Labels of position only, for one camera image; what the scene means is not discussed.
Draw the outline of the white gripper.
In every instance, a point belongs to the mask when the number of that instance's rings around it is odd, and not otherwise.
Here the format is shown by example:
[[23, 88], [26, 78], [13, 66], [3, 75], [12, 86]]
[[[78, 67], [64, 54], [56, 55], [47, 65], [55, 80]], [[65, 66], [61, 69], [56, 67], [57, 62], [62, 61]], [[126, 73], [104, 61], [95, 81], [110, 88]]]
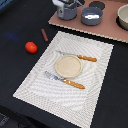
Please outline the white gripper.
[[53, 4], [58, 7], [76, 7], [76, 0], [52, 0]]

